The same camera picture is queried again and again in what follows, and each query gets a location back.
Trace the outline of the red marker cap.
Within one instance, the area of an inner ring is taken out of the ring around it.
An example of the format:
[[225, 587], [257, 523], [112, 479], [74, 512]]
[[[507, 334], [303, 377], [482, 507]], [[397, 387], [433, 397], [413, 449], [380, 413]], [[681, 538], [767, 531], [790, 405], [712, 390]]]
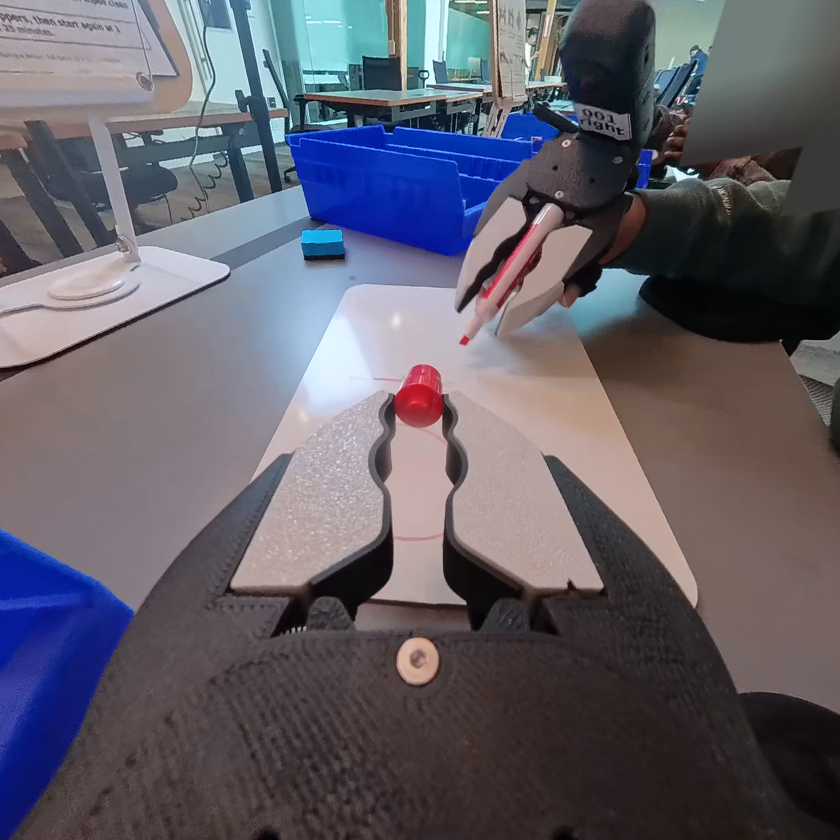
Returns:
[[444, 412], [443, 379], [431, 364], [416, 364], [394, 397], [395, 415], [404, 425], [427, 428]]

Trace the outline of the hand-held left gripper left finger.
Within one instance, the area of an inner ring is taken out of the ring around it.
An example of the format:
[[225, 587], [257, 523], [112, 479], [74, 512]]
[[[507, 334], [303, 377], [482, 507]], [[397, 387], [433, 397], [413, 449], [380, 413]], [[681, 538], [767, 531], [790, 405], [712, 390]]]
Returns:
[[297, 447], [230, 580], [232, 593], [365, 602], [388, 582], [393, 400], [374, 392]]

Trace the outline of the black office chair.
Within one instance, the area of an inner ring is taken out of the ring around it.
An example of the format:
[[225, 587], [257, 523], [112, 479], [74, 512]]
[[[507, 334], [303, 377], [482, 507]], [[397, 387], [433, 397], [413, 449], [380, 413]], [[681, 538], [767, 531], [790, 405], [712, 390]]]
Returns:
[[[181, 141], [173, 134], [166, 137], [162, 129], [112, 134], [131, 218], [140, 234], [161, 229], [161, 225], [144, 218], [141, 207], [164, 204], [168, 223], [175, 221], [171, 194], [177, 191], [179, 182], [164, 163], [175, 161], [174, 152]], [[76, 211], [94, 245], [115, 241], [113, 227], [102, 218], [112, 205], [90, 137], [59, 140], [42, 122], [34, 139], [2, 130], [2, 172], [11, 175], [61, 256], [76, 256], [83, 247], [59, 203]]]

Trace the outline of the black metal table leg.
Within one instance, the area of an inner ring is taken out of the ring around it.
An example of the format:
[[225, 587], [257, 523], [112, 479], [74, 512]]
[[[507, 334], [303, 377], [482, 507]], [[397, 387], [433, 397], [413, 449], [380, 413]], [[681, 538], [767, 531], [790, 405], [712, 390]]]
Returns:
[[271, 3], [230, 1], [228, 5], [233, 15], [238, 52], [245, 69], [246, 87], [243, 93], [247, 110], [257, 128], [270, 191], [279, 193], [287, 183], [277, 150], [287, 151], [286, 133], [289, 120], [288, 116], [270, 117], [270, 96], [276, 95], [276, 105], [279, 109], [287, 109], [271, 75], [270, 67], [266, 65], [270, 63], [277, 75], [280, 74], [277, 33]]

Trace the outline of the wooden desk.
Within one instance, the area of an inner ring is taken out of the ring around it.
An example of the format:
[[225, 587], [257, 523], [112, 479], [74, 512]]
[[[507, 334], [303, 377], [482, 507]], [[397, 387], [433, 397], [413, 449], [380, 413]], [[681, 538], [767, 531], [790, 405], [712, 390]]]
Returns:
[[451, 130], [457, 123], [456, 105], [443, 91], [415, 89], [409, 91], [357, 90], [314, 91], [297, 94], [293, 101], [298, 107], [301, 124], [308, 116], [308, 106], [315, 105], [342, 114], [347, 127], [361, 128], [381, 124], [389, 130], [395, 127]]

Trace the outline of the blue open-front storage bin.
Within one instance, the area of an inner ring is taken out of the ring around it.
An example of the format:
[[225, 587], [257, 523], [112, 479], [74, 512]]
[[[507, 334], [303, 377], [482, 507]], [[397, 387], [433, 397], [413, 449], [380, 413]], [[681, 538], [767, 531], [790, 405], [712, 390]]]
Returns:
[[133, 609], [1, 531], [1, 838], [46, 791]]

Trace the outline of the small blue storage bin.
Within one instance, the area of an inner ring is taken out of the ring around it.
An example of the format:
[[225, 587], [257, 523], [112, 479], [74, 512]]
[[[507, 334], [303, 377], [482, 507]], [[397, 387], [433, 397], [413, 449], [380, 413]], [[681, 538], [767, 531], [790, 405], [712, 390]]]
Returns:
[[[501, 133], [504, 140], [525, 140], [529, 141], [534, 152], [539, 151], [542, 146], [555, 139], [560, 129], [553, 122], [542, 121], [533, 112], [512, 113], [507, 117], [505, 126]], [[637, 159], [637, 174], [632, 181], [633, 186], [648, 188], [651, 185], [651, 175], [658, 153], [655, 150], [642, 149]]]

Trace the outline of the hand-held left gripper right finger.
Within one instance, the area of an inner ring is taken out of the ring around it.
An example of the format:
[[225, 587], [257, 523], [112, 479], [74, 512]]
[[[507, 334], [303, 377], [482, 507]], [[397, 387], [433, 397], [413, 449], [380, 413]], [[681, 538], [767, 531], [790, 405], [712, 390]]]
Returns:
[[465, 394], [444, 397], [443, 569], [468, 605], [537, 605], [604, 584], [549, 464], [531, 438]]

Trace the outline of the white paper sign board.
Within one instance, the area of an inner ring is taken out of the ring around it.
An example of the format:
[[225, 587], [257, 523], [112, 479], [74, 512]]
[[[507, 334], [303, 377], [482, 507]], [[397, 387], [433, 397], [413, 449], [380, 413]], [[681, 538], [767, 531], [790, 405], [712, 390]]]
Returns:
[[10, 119], [168, 112], [192, 87], [166, 2], [1, 2], [1, 106]]

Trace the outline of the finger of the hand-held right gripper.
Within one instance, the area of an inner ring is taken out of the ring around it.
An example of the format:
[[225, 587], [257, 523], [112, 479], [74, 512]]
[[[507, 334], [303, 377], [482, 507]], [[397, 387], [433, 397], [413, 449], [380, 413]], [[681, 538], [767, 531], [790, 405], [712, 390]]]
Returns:
[[455, 292], [455, 309], [462, 312], [484, 289], [501, 264], [501, 241], [521, 230], [545, 205], [528, 207], [514, 197], [502, 202], [498, 210], [476, 231], [463, 261]]
[[[501, 241], [500, 263], [508, 257], [527, 225]], [[495, 327], [498, 338], [507, 338], [545, 313], [560, 298], [564, 275], [589, 235], [589, 230], [575, 224], [562, 226], [546, 237], [517, 288], [498, 310]]]

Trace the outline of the blue whiteboard eraser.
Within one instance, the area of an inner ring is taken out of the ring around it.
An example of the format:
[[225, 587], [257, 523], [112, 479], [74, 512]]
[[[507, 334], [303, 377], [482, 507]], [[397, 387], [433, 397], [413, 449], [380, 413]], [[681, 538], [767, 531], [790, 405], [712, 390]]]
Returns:
[[337, 228], [307, 228], [301, 232], [300, 243], [302, 257], [308, 263], [344, 261], [346, 258], [343, 231]]

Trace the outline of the red whiteboard marker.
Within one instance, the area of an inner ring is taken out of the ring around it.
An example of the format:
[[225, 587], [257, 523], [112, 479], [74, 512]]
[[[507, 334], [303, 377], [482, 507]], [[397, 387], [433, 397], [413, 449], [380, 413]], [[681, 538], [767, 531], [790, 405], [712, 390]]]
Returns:
[[477, 333], [494, 319], [501, 305], [517, 288], [527, 268], [536, 259], [543, 241], [552, 231], [564, 225], [565, 213], [554, 203], [546, 203], [528, 223], [514, 248], [500, 267], [491, 276], [487, 289], [482, 290], [476, 300], [476, 311], [465, 329], [459, 344], [467, 345]]

